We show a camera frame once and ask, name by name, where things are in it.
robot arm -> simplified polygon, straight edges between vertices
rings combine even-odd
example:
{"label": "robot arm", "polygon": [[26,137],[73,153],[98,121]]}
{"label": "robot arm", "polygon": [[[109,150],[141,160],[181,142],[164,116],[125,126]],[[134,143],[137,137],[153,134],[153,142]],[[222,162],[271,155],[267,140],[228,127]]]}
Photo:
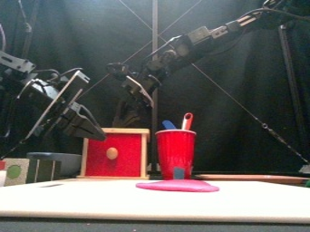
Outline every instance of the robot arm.
{"label": "robot arm", "polygon": [[148,59],[158,54],[158,59],[144,65],[142,72],[134,76],[129,66],[121,63],[109,65],[109,72],[124,80],[124,88],[130,93],[128,101],[145,102],[153,106],[150,95],[164,80],[180,69],[197,62],[208,53],[217,50],[245,33],[272,29],[292,19],[310,22],[310,2],[307,0],[268,0],[263,8],[251,11],[240,19],[210,30],[206,26],[189,34],[173,38]]}

red plastic cup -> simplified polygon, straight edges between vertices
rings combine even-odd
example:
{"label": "red plastic cup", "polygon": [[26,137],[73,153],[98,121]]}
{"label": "red plastic cup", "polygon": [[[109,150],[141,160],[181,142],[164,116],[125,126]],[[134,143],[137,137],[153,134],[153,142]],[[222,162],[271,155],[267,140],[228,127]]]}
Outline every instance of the red plastic cup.
{"label": "red plastic cup", "polygon": [[190,179],[197,132],[192,130],[161,130],[156,135],[162,178]]}

black curtain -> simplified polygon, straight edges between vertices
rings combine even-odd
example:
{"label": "black curtain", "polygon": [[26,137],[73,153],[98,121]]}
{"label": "black curtain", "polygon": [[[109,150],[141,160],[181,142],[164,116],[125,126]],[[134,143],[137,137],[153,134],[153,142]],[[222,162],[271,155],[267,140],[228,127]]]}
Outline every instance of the black curtain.
{"label": "black curtain", "polygon": [[[121,99],[122,82],[109,76],[109,63],[125,62],[140,71],[153,51],[152,0],[46,0],[22,1],[33,33],[26,33],[18,1],[0,1],[0,23],[7,33],[7,52],[27,54],[38,69],[61,73],[82,67],[92,78],[79,99],[102,127],[112,127]],[[214,29],[263,6],[263,0],[158,1],[160,46],[164,40],[206,25]],[[304,127],[309,139],[309,23],[291,26],[291,52],[303,102]],[[30,51],[25,45],[31,41]],[[194,170],[212,172],[299,172],[304,161],[281,143],[263,123],[301,152],[303,143],[292,101],[292,88],[279,29],[247,33],[236,43],[217,48],[165,80],[160,88],[158,130],[162,121],[181,127],[184,115],[194,113],[198,133]],[[21,105],[10,139],[10,150],[26,135],[38,112]],[[150,128],[152,118],[144,127]],[[33,137],[10,155],[31,151],[82,154],[83,139],[54,130],[45,138]]]}

wooden box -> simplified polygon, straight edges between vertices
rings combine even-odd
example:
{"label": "wooden box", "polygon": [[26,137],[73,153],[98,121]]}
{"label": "wooden box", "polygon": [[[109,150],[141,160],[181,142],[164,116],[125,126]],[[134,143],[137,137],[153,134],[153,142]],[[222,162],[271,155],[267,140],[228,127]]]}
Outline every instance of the wooden box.
{"label": "wooden box", "polygon": [[85,139],[79,178],[146,179],[149,129],[104,128],[104,141]]}

